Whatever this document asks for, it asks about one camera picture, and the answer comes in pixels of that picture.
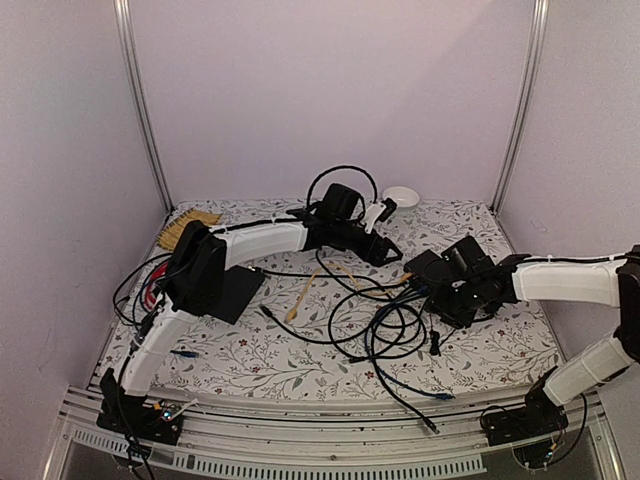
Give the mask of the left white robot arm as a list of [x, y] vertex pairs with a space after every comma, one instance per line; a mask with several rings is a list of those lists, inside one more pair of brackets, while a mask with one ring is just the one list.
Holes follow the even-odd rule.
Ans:
[[158, 281], [159, 297], [134, 334], [122, 365], [102, 375], [97, 426], [132, 442], [177, 443], [181, 414], [147, 404], [151, 381], [179, 337], [199, 318], [212, 314], [224, 296], [226, 272], [237, 265], [321, 247], [350, 251], [375, 267], [400, 260], [397, 246], [374, 229], [395, 212], [396, 202], [376, 199], [356, 214], [363, 200], [355, 190], [333, 183], [321, 200], [280, 217], [222, 227], [189, 222]]

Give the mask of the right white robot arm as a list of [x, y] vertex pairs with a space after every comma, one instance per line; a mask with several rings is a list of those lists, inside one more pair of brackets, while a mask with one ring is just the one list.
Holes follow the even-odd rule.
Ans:
[[600, 257], [511, 254], [494, 261], [471, 236], [441, 253], [426, 250], [404, 270], [432, 297], [432, 311], [463, 328], [484, 311], [540, 303], [567, 313], [609, 310], [611, 329], [533, 383], [523, 406], [484, 414], [490, 445], [535, 438], [567, 427], [566, 406], [639, 361], [639, 248]]

